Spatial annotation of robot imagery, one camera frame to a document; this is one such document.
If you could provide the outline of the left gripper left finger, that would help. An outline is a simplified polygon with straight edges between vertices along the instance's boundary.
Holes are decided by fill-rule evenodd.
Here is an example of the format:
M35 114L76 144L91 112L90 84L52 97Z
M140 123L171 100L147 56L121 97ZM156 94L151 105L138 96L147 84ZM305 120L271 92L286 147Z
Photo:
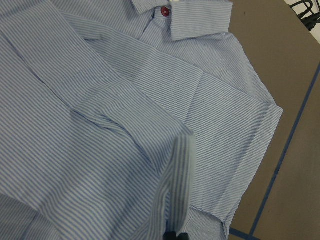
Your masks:
M177 234L174 231L165 232L163 235L163 240L176 240Z

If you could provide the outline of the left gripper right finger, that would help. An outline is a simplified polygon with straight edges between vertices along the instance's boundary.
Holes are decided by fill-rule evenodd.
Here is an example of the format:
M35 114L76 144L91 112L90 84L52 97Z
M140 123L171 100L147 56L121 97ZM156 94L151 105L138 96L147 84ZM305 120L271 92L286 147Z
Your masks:
M189 234L182 232L177 236L177 240L189 240Z

